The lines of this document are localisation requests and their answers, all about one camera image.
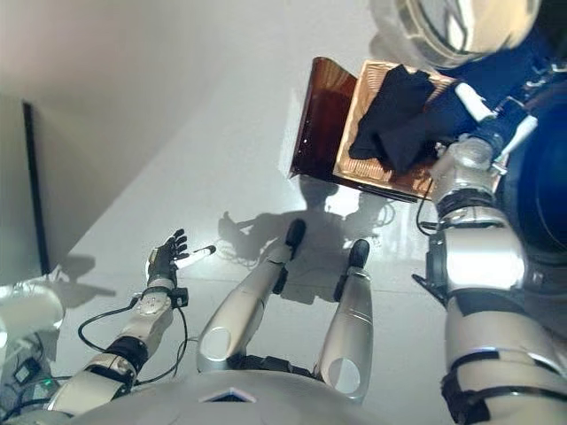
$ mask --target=black cable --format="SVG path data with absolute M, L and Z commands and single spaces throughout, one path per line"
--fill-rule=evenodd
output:
M 39 358 L 37 359 L 37 361 L 40 361 L 43 358 L 45 348 L 43 347 L 43 342 L 39 337 L 39 334 L 37 332 L 34 332 L 34 336 L 35 338 L 37 338 L 37 345 L 39 346 Z
M 15 413 L 20 412 L 21 409 L 23 409 L 24 407 L 33 406 L 33 405 L 44 405 L 49 402 L 50 402 L 50 398 L 36 398 L 33 400 L 24 401 L 23 403 L 19 403 L 17 406 L 15 406 L 12 410 L 10 410 L 8 413 L 4 415 L 4 417 L 2 418 L 2 422 L 8 421 Z
M 183 359 L 183 356 L 185 355 L 185 350 L 187 348 L 187 341 L 189 340 L 189 331 L 187 329 L 187 320 L 185 319 L 185 314 L 183 313 L 183 311 L 181 310 L 181 308 L 178 308 L 177 311 L 179 312 L 179 314 L 181 315 L 181 320 L 183 321 L 183 333 L 184 333 L 184 339 L 181 342 L 180 346 L 182 346 L 182 351 L 181 351 L 181 355 L 179 355 L 179 349 L 177 349 L 177 358 L 175 359 L 175 363 L 173 366 L 171 366 L 168 370 L 166 370 L 163 374 L 158 375 L 152 379 L 146 379 L 145 381 L 138 381 L 135 386 L 138 385 L 145 385 L 146 383 L 155 383 L 156 381 L 159 381 L 161 378 L 171 374 L 172 372 L 177 372 L 177 368 L 179 367 L 179 364 L 181 363 L 181 360 Z
M 416 214 L 416 226 L 417 229 L 424 234 L 425 236 L 432 236 L 433 233 L 429 233 L 426 232 L 425 230 L 423 230 L 421 223 L 419 222 L 419 216 L 422 213 L 422 209 L 423 209 L 423 204 L 425 204 L 425 201 L 427 200 L 427 196 L 429 195 L 429 191 L 431 190 L 431 186 L 433 185 L 433 179 L 431 179 L 431 181 L 429 182 L 429 185 L 427 186 L 427 190 L 425 191 L 425 193 L 422 196 L 422 200 L 419 204 L 419 207 L 417 208 L 417 214 Z
M 89 325 L 93 321 L 99 321 L 100 319 L 103 319 L 104 317 L 112 316 L 112 315 L 115 315 L 115 314 L 118 314 L 118 313 L 124 313 L 124 312 L 127 312 L 128 310 L 132 310 L 132 308 L 134 308 L 134 305 L 136 305 L 137 302 L 138 302 L 138 298 L 132 298 L 130 300 L 129 306 L 127 306 L 127 307 L 119 308 L 118 310 L 111 310 L 110 312 L 106 312 L 106 313 L 101 313 L 98 316 L 91 317 L 90 319 L 87 319 L 86 321 L 84 321 L 81 324 L 79 329 L 77 329 L 77 333 L 79 334 L 79 338 L 81 339 L 81 341 L 83 341 L 87 346 L 89 346 L 93 350 L 96 350 L 97 352 L 105 352 L 104 348 L 99 347 L 98 345 L 95 345 L 91 341 L 89 341 L 87 339 L 87 337 L 82 333 L 82 330 L 84 329 L 85 326 Z
M 187 338 L 185 341 L 181 341 L 179 343 L 179 347 L 177 347 L 177 358 L 179 359 L 179 361 L 181 362 L 181 360 L 183 359 L 183 355 L 180 358 L 180 351 L 182 349 L 182 346 L 187 347 L 187 343 L 198 343 L 198 336 L 192 336 L 191 338 Z M 177 369 L 179 367 L 179 364 L 177 365 L 177 367 L 175 368 L 173 377 L 175 378 L 177 376 Z

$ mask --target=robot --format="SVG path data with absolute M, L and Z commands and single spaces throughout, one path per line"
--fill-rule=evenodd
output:
M 464 101 L 471 108 L 475 102 Z M 478 129 L 449 145 L 431 170 L 439 223 L 419 282 L 447 309 L 441 392 L 457 423 L 564 424 L 567 374 L 545 330 L 517 302 L 528 263 L 495 206 L 492 185 L 494 173 L 503 172 L 499 157 L 525 137 L 522 128 L 532 120 L 513 100 L 497 117 L 478 110 L 474 116 Z M 503 126 L 506 120 L 513 125 Z M 369 385 L 373 339 L 365 241 L 351 250 L 313 371 L 246 353 L 270 294 L 285 285 L 285 265 L 304 232 L 305 224 L 294 221 L 285 243 L 219 306 L 198 340 L 197 377 L 138 389 L 136 377 L 174 309 L 187 303 L 175 272 L 191 255 L 184 253 L 183 232 L 175 233 L 150 256 L 146 289 L 131 302 L 132 319 L 114 342 L 58 390 L 47 410 L 7 423 L 379 423 L 358 406 Z

